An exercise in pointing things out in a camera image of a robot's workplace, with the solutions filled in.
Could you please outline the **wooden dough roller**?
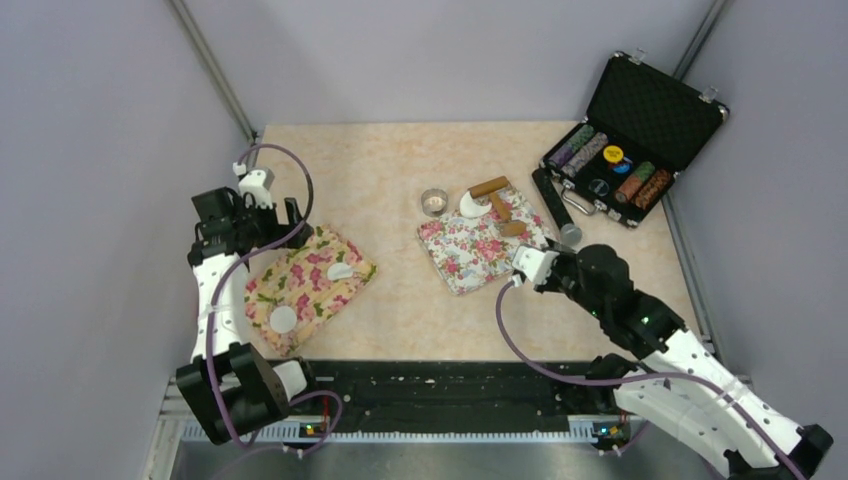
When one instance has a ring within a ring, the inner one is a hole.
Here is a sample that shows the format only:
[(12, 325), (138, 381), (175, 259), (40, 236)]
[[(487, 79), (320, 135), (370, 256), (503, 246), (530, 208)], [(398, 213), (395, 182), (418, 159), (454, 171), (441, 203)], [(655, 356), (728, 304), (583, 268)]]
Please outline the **wooden dough roller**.
[(509, 186), (508, 178), (499, 176), (470, 187), (468, 190), (479, 203), (491, 202), (494, 225), (502, 237), (517, 238), (527, 232), (527, 225), (525, 222), (513, 219), (511, 209), (500, 195), (500, 192)]

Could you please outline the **floral tray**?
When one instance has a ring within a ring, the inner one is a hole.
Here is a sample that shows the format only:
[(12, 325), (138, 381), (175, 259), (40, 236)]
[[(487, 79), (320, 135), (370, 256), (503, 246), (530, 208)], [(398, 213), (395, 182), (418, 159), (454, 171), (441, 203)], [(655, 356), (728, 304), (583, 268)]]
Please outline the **floral tray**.
[(469, 219), (456, 209), (416, 228), (424, 251), (448, 290), (457, 296), (473, 292), (512, 271), (511, 261), (523, 244), (544, 247), (555, 237), (522, 192), (508, 186), (498, 192), (504, 209), (526, 230), (514, 237), (501, 234), (499, 213)]

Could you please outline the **cut round dough wrapper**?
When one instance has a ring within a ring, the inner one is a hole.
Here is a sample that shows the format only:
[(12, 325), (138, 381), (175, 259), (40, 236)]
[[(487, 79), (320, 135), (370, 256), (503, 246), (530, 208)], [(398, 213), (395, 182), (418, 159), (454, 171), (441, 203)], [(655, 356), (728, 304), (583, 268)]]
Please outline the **cut round dough wrapper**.
[(327, 269), (327, 278), (331, 282), (352, 278), (357, 273), (354, 266), (345, 262), (336, 262)]

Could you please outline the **white dough ball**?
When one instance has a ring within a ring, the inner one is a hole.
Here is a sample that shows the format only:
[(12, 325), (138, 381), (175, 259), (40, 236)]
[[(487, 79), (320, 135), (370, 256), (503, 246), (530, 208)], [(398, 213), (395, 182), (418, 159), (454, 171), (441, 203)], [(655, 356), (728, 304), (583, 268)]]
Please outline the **white dough ball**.
[(484, 203), (479, 203), (471, 194), (470, 190), (467, 190), (459, 201), (459, 212), (460, 215), (464, 218), (474, 219), (482, 217), (483, 215), (489, 213), (492, 209), (492, 205), (490, 201), (486, 201)]

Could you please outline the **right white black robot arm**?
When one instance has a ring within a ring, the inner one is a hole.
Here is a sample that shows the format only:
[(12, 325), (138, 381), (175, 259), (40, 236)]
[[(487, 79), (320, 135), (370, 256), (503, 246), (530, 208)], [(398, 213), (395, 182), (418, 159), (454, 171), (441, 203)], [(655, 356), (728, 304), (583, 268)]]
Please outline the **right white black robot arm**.
[(577, 303), (637, 359), (635, 365), (615, 359), (613, 374), (588, 382), (594, 409), (619, 406), (643, 417), (727, 479), (809, 479), (833, 446), (823, 427), (802, 426), (760, 399), (670, 307), (636, 289), (628, 263), (612, 247), (522, 247), (513, 266), (536, 291)]

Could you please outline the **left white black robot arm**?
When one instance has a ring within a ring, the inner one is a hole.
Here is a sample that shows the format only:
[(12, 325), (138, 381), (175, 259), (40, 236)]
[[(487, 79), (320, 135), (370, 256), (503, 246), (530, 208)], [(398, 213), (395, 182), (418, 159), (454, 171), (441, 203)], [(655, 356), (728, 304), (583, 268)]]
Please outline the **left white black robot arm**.
[(245, 300), (249, 256), (300, 248), (312, 229), (292, 197), (284, 201), (284, 224), (275, 206), (229, 187), (192, 203), (199, 220), (187, 260), (198, 288), (198, 336), (175, 380), (208, 439), (221, 445), (286, 418), (290, 407), (303, 414), (319, 404), (321, 388), (304, 360), (271, 363), (251, 344)]

